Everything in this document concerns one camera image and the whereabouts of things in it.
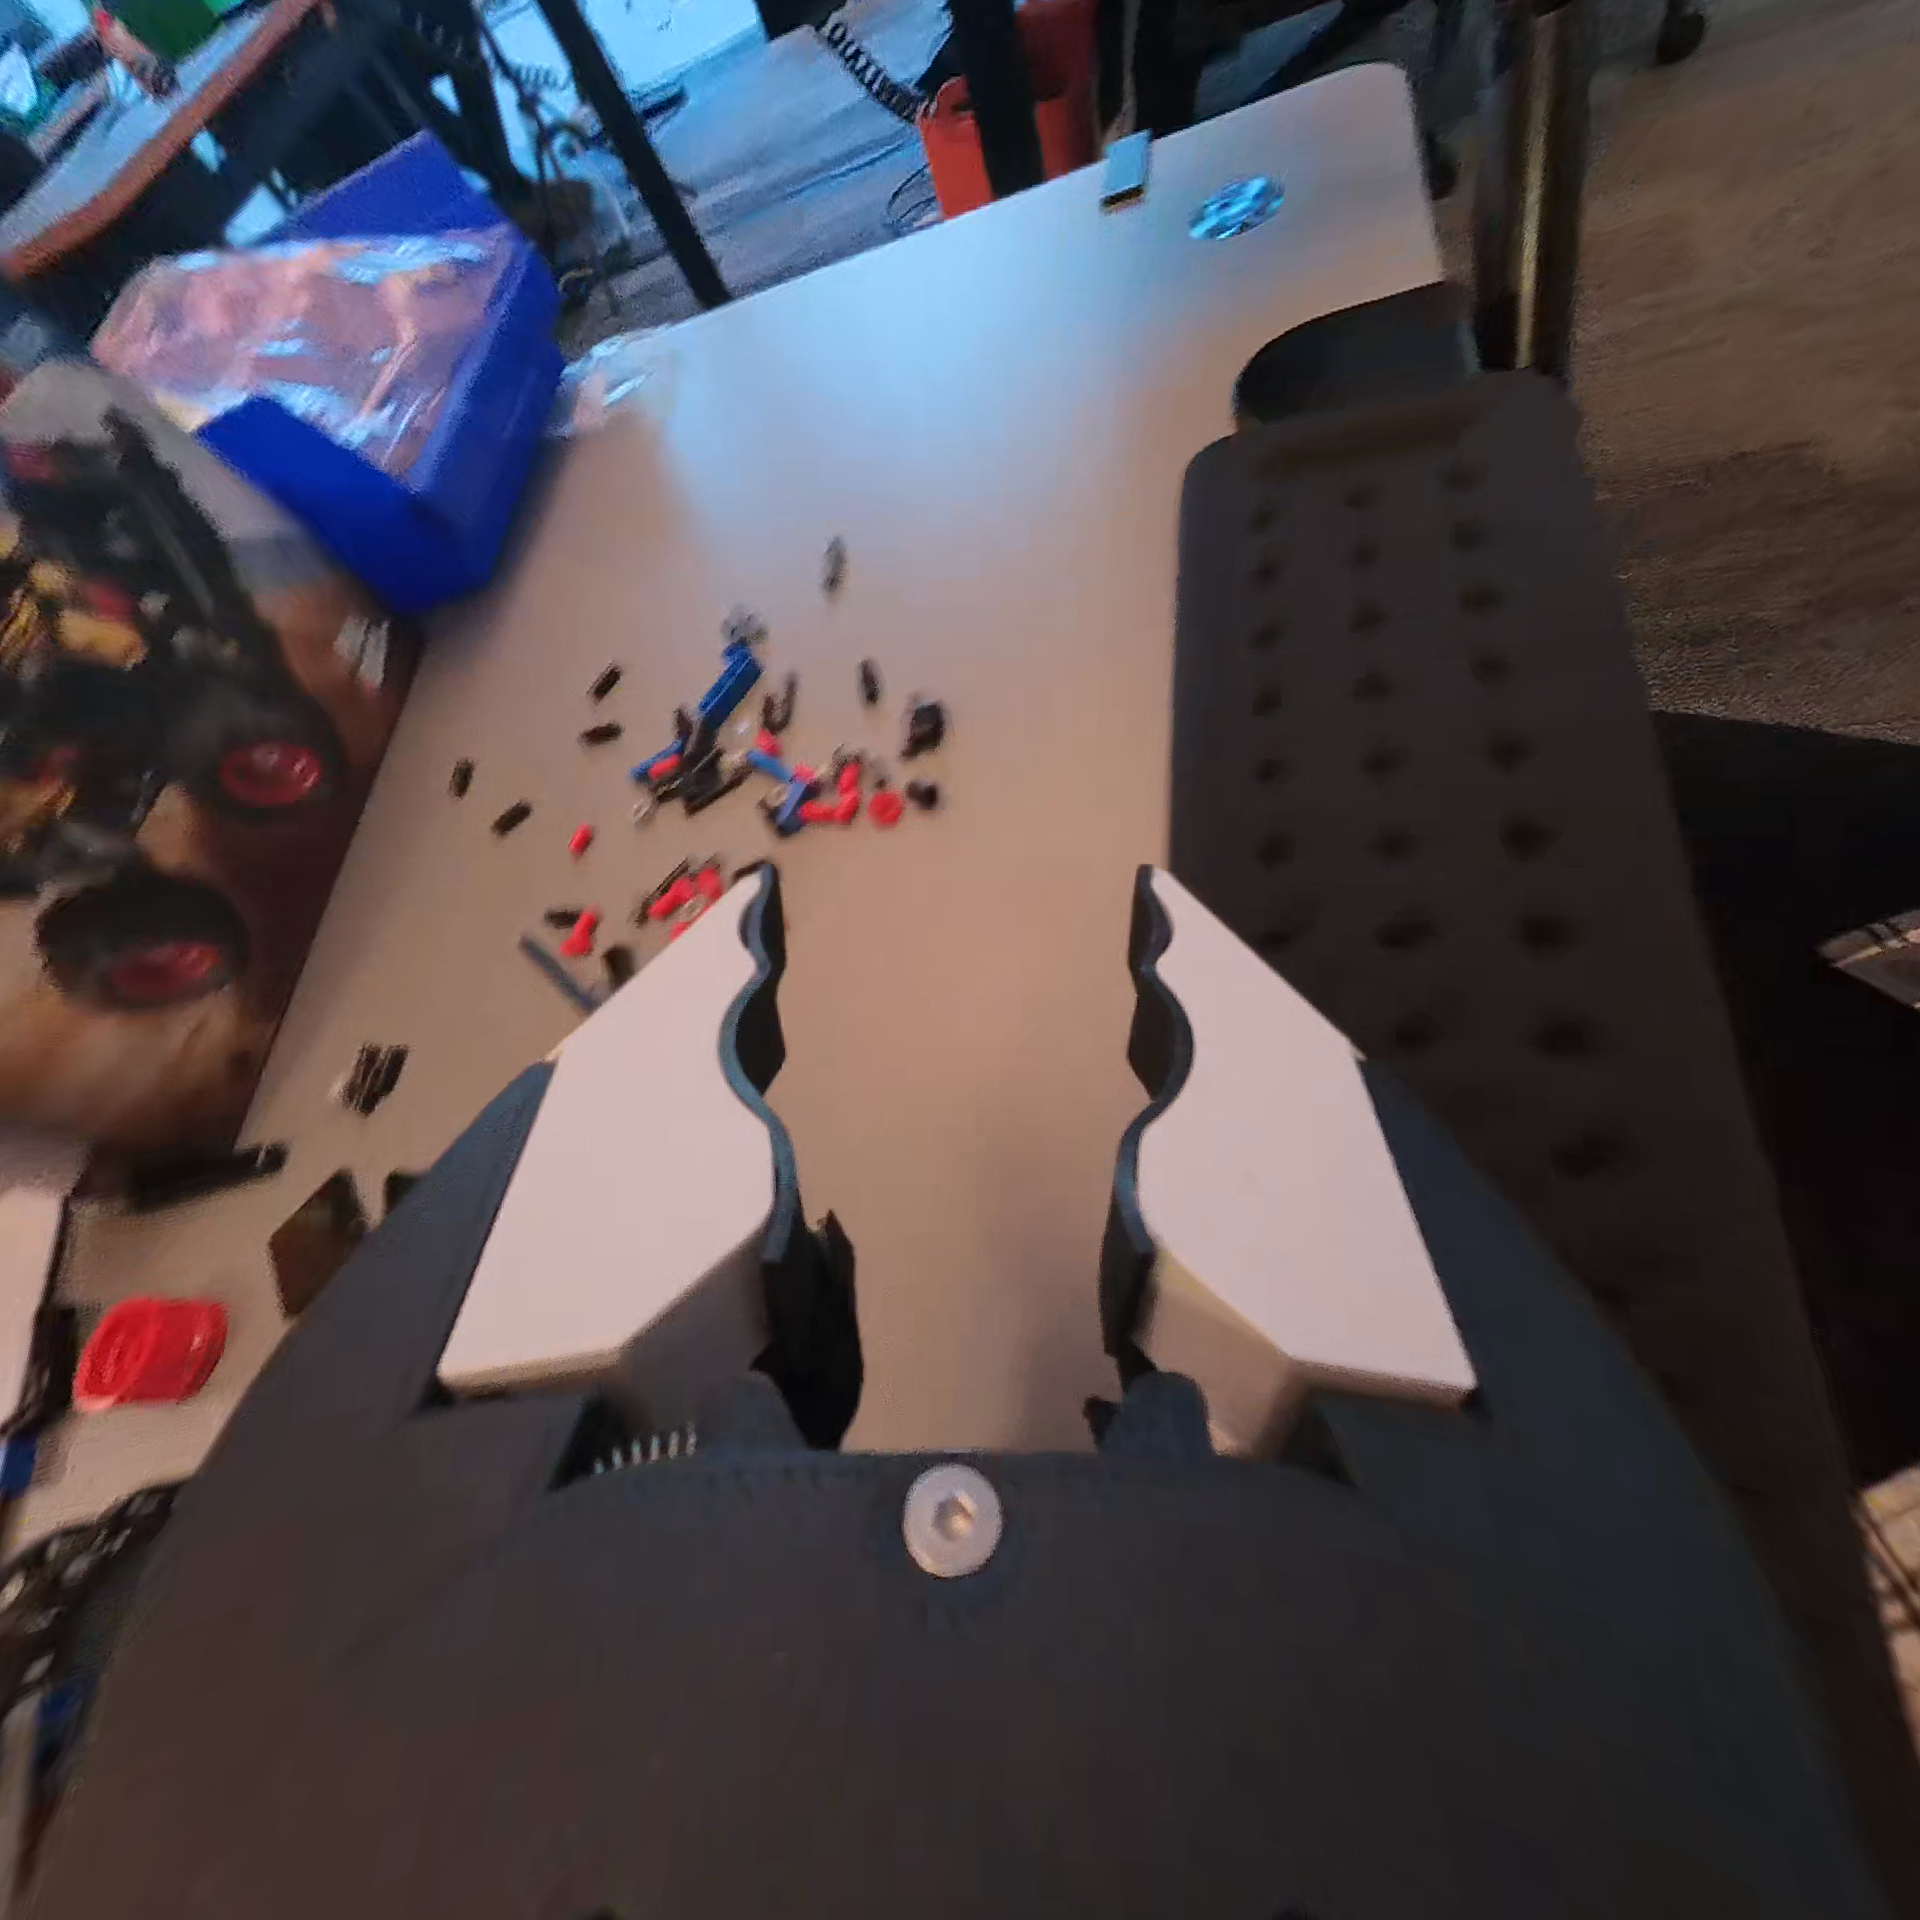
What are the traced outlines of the long black brick beam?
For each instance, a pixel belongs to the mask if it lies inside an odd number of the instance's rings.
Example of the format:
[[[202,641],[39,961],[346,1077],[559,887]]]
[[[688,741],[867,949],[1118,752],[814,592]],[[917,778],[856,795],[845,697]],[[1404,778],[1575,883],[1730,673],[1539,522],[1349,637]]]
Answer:
[[[198,1203],[237,1186],[267,1183],[284,1173],[287,1144],[247,1144],[222,1152],[197,1149],[141,1159],[128,1167],[123,1205],[128,1211],[158,1211]]]

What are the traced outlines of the scattered small brick parts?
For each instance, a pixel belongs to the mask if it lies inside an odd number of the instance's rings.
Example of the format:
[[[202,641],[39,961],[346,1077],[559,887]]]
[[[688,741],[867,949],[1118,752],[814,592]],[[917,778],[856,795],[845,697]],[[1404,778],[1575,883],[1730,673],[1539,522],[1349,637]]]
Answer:
[[[603,949],[659,953],[772,861],[830,1019],[934,994],[951,835],[901,760],[942,689],[931,555],[898,517],[643,531],[559,503],[434,629],[379,786],[390,967],[407,906],[422,1004],[554,1025],[522,932],[603,989]]]

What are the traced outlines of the grey desk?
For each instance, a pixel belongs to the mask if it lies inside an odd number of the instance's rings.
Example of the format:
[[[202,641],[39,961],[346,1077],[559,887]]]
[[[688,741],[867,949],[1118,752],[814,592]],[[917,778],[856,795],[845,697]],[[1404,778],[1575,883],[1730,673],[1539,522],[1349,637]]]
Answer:
[[[1197,204],[1243,176],[1280,178],[1282,211],[1189,237]],[[1086,170],[670,328],[645,397],[562,443],[528,532],[581,501],[643,531],[898,517],[933,552],[940,989],[830,1019],[788,932],[779,992],[774,1104],[807,1210],[855,1244],[850,1442],[868,1450],[1088,1441],[1084,1400],[1112,1378],[1096,1241],[1139,1095],[1122,946],[1136,866],[1167,839],[1184,471],[1230,429],[1254,348],[1437,275],[1407,82],[1384,61],[1162,143],[1136,207],[1096,193]],[[374,1208],[394,1168],[428,1167],[573,1026],[522,951],[515,986],[554,1025],[426,1004],[407,906],[390,967],[379,786],[407,709],[247,1116],[247,1141],[287,1144],[284,1173],[76,1227],[63,1282],[83,1305],[214,1295],[227,1357],[184,1407],[63,1427],[21,1538],[192,1475],[282,1333],[267,1237],[338,1168]],[[333,1091],[368,1042],[412,1055],[363,1117]]]

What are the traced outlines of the black smooth square tile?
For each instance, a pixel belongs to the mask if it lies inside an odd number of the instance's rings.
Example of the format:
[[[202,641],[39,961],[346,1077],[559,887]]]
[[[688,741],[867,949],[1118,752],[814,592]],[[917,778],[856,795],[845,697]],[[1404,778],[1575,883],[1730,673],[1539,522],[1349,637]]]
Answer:
[[[267,1241],[278,1313],[296,1321],[368,1237],[356,1179],[338,1168],[302,1201]]]

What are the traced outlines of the red toy wheel hub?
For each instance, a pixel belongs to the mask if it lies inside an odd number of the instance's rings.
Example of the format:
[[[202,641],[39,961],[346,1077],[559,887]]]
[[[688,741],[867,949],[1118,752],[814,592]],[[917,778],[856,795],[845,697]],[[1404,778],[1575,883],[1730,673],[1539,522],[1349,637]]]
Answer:
[[[86,1336],[74,1376],[77,1410],[173,1407],[194,1400],[218,1369],[228,1313],[204,1299],[133,1299]]]

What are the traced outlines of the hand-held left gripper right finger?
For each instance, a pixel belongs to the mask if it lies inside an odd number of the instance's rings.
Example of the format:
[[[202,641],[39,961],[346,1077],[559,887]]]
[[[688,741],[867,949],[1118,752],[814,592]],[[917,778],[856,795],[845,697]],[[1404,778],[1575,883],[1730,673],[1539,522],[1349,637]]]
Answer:
[[[1362,1052],[1162,866],[1126,935],[1136,1005],[1100,1250],[1107,1353],[1176,1376],[1212,1450],[1280,1457],[1323,1395],[1476,1392]]]

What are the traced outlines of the blue storage bin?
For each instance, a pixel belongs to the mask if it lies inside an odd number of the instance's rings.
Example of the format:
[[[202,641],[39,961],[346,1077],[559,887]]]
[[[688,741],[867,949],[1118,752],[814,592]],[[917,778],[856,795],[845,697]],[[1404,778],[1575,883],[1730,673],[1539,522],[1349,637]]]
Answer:
[[[92,349],[394,613],[491,581],[562,375],[542,255],[419,132],[251,248],[143,268]]]

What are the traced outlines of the black perforated panel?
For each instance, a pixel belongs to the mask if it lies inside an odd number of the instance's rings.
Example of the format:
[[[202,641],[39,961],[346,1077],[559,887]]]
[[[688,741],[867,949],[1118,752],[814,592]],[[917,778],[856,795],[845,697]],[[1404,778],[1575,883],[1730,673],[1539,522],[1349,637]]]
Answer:
[[[1447,280],[1261,348],[1180,523],[1167,864],[1440,1117],[1707,1459],[1916,1812],[1853,1477],[1576,413]]]

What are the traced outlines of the dark printed toy box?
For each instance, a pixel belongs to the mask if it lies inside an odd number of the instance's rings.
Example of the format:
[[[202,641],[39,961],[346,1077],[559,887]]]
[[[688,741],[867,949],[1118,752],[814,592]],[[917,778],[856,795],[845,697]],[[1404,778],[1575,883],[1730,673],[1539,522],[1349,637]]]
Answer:
[[[3,411],[3,1123],[237,1137],[422,652],[84,357]]]

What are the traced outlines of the metal pole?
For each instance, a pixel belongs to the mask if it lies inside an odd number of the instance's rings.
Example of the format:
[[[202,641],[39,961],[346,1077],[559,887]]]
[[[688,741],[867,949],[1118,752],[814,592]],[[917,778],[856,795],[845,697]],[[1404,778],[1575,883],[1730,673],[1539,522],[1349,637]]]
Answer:
[[[1510,79],[1520,136],[1515,362],[1566,386],[1590,147],[1592,61],[1586,4],[1526,4]]]

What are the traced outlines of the clear plastic bag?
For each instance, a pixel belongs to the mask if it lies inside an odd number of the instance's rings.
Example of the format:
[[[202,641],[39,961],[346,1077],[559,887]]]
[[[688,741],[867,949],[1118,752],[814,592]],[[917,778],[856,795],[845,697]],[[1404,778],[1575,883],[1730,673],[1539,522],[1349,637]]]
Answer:
[[[655,372],[655,328],[613,333],[567,363],[549,435],[578,439],[645,397]]]

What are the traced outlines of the red plastic bin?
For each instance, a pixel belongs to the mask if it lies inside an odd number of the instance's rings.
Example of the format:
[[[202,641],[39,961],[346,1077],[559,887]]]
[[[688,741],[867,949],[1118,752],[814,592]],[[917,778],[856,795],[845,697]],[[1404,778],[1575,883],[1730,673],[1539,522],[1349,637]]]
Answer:
[[[951,76],[918,115],[943,221],[1100,152],[1094,3],[948,3]]]

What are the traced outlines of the wooden work table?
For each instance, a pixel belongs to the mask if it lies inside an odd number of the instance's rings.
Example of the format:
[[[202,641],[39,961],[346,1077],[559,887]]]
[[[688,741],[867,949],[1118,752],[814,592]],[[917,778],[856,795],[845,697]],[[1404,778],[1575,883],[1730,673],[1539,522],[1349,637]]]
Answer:
[[[333,25],[336,16],[336,4],[324,3],[247,10],[179,66],[179,88],[168,99],[135,99],[96,120],[5,212],[5,276],[40,276],[104,236],[309,20]]]

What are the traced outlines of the toy brick truck model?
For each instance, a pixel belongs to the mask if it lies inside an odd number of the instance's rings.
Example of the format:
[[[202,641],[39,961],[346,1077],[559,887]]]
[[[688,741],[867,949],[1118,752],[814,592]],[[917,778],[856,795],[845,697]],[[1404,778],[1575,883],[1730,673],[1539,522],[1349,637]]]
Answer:
[[[184,1489],[159,1482],[61,1527],[5,1563],[3,1708],[31,1708],[28,1809],[45,1825],[133,1618],[138,1581]]]

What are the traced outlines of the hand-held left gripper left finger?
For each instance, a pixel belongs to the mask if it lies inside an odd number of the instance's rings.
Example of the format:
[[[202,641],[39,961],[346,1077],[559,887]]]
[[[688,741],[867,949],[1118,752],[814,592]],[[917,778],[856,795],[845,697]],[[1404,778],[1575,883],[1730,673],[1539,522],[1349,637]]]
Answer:
[[[438,1357],[451,1396],[582,1388],[662,1433],[757,1372],[807,1448],[840,1448],[856,1256],[810,1217],[768,1098],[781,977],[779,874],[742,871],[554,1050]]]

